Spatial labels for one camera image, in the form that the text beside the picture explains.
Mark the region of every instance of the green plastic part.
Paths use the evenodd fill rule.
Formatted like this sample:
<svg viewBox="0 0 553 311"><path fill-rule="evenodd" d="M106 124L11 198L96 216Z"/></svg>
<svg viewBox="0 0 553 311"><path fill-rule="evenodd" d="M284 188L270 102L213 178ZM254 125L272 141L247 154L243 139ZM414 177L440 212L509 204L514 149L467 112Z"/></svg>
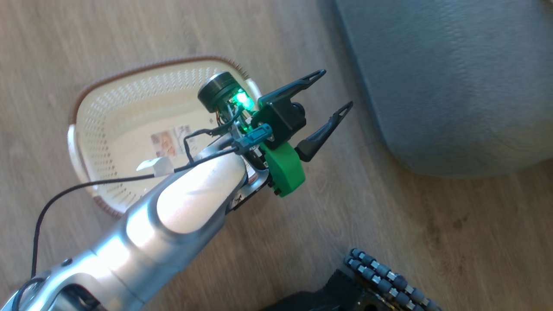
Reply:
<svg viewBox="0 0 553 311"><path fill-rule="evenodd" d="M289 143L283 143L275 150L267 148L265 144L260 146L265 151L265 161L273 176L273 190L279 192L279 196L292 193L305 181L300 157Z"/></svg>

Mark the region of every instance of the green led light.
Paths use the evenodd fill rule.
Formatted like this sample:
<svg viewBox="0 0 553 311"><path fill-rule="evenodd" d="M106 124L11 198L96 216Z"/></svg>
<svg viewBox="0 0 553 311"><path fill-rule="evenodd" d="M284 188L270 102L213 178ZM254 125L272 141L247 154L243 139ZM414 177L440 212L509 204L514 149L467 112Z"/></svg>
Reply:
<svg viewBox="0 0 553 311"><path fill-rule="evenodd" d="M246 110L251 110L253 108L253 100L246 95L245 92L240 92L234 97L237 102L239 102Z"/></svg>

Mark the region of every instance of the gray ottoman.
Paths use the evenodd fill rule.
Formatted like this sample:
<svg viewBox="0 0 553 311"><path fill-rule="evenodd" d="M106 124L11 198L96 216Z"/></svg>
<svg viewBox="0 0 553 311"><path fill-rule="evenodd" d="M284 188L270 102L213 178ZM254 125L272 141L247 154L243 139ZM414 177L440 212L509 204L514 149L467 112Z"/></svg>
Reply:
<svg viewBox="0 0 553 311"><path fill-rule="evenodd" d="M336 6L382 137L405 166L474 177L553 157L553 4Z"/></svg>

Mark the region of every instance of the cable connector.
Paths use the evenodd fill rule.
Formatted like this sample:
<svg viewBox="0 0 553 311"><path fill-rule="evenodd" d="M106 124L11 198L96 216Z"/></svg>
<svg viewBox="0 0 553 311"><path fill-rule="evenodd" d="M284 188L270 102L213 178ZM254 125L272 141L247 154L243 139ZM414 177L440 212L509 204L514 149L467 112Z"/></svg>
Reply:
<svg viewBox="0 0 553 311"><path fill-rule="evenodd" d="M273 135L273 129L268 124L262 124L247 133L245 136L232 142L231 146L237 148L236 154L245 154L253 146L259 145Z"/></svg>

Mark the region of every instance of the beige basket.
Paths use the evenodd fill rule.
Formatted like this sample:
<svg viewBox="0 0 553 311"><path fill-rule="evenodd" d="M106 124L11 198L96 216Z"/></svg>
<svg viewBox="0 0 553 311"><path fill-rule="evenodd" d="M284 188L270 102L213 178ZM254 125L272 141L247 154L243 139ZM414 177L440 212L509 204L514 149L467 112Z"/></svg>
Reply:
<svg viewBox="0 0 553 311"><path fill-rule="evenodd" d="M183 134L214 128L215 115L197 99L199 88L214 74L229 71L250 96L259 88L237 64L216 56L166 61L131 70L86 89L70 119L67 145L80 182L131 177L147 159L170 156L174 167L188 160L180 144ZM190 140L192 155L213 140ZM98 205L121 216L163 177L87 188Z"/></svg>

